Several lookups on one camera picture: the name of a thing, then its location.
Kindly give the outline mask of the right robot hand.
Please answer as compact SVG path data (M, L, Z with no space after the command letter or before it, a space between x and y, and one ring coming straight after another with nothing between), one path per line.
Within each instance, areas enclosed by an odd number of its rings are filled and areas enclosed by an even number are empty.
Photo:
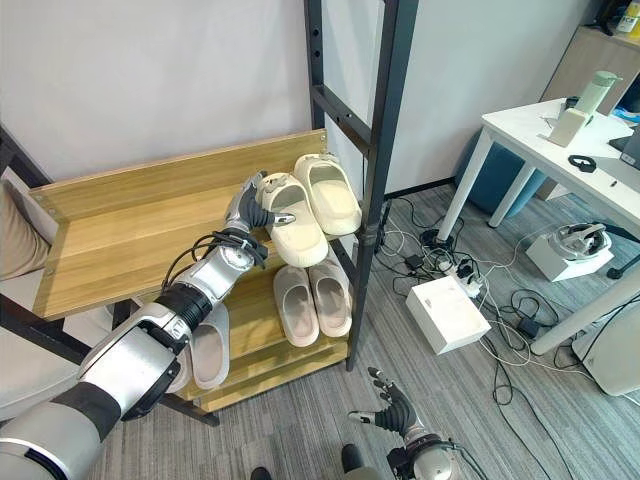
M387 402L387 406L376 412L350 411L348 418L357 423L398 433L402 438L417 432L425 432L424 424L417 415L413 403L396 383L376 367L368 367L367 371L373 379L373 385L380 390L380 397Z

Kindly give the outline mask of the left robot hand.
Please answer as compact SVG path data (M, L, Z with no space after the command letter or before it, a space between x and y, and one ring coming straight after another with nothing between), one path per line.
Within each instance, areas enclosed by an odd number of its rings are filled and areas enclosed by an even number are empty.
M274 213L258 202L258 187L265 177L266 171L257 172L249 177L241 190L233 196L225 213L226 229L251 233L255 228L284 226L296 220L291 213Z

